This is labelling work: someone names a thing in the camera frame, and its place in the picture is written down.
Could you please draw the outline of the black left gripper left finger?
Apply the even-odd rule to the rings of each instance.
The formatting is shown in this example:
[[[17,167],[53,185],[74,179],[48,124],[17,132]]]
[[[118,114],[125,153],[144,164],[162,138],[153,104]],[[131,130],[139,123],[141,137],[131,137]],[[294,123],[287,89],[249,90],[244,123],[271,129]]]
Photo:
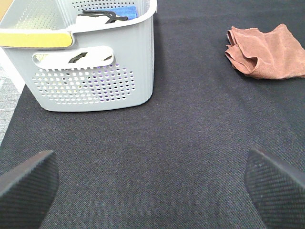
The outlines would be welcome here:
[[[41,151],[0,177],[0,227],[38,229],[59,187],[56,153]]]

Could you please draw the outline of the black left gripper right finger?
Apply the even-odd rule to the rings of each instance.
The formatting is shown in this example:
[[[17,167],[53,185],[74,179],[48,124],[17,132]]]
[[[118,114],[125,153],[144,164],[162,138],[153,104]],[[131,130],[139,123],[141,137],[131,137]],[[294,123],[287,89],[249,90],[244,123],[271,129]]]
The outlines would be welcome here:
[[[272,154],[248,153],[244,183],[268,229],[305,227],[305,174]]]

